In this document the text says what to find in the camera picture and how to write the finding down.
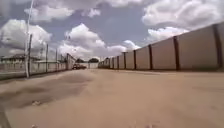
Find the dirt ground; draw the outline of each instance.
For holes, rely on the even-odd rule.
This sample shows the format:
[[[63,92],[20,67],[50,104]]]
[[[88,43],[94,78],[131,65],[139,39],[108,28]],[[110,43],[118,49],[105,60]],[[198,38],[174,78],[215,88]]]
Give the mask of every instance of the dirt ground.
[[[223,99],[224,73],[69,71],[0,82],[0,124],[1,128],[223,128]]]

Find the tree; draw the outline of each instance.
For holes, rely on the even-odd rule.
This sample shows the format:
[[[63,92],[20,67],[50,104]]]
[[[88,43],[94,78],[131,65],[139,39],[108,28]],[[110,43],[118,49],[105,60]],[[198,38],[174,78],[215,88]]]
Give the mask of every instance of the tree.
[[[85,63],[85,61],[82,60],[81,58],[78,58],[78,59],[76,60],[76,63]]]
[[[89,60],[89,63],[99,63],[99,60],[97,58],[92,58]]]

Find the building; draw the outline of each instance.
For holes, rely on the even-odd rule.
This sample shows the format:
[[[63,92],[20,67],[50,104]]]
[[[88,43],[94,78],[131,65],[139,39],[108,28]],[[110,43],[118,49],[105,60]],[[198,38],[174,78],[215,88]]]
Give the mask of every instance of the building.
[[[30,61],[39,61],[40,59],[37,57],[30,57]],[[24,63],[25,62],[25,54],[15,54],[11,56],[3,56],[0,57],[0,63]]]

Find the fence post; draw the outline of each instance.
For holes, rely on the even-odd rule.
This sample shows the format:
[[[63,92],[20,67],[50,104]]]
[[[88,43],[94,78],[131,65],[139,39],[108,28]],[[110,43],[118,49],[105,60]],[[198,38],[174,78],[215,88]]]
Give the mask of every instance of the fence post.
[[[56,72],[57,72],[58,71],[58,49],[56,49],[56,57],[55,57],[55,59],[56,59],[55,68],[56,68]]]
[[[137,69],[137,64],[136,64],[136,50],[134,50],[134,70]]]
[[[149,64],[150,64],[150,70],[153,70],[153,56],[152,56],[152,45],[148,45],[149,48]]]
[[[47,47],[46,47],[46,72],[48,72],[48,44],[47,44]]]
[[[126,52],[124,52],[124,69],[126,69]]]
[[[117,70],[119,70],[119,56],[117,56]]]
[[[173,37],[174,50],[175,50],[175,58],[176,58],[176,70],[180,70],[180,54],[179,54],[179,42],[177,36]]]
[[[30,76],[30,51],[31,51],[31,42],[32,42],[33,34],[30,35],[30,40],[29,40],[29,48],[28,48],[28,76]]]
[[[112,69],[114,69],[114,57],[112,58]]]
[[[214,33],[214,37],[215,37],[218,68],[222,68],[223,67],[222,41],[220,38],[217,24],[213,25],[213,33]]]

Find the street light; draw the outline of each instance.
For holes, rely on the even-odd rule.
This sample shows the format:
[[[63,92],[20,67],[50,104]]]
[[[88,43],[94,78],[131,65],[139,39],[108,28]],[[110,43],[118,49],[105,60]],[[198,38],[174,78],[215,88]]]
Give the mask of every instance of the street light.
[[[34,3],[34,0],[31,1],[31,5],[30,5],[30,11],[29,11],[29,17],[28,17],[28,20],[27,20],[27,26],[26,26],[26,34],[27,34],[27,40],[26,40],[26,44],[25,44],[25,65],[26,65],[26,76],[27,78],[30,77],[30,74],[29,74],[29,62],[28,62],[28,45],[29,45],[29,39],[30,39],[30,34],[29,34],[29,26],[30,26],[30,18],[31,18],[31,13],[32,13],[32,9],[33,9],[33,3]]]

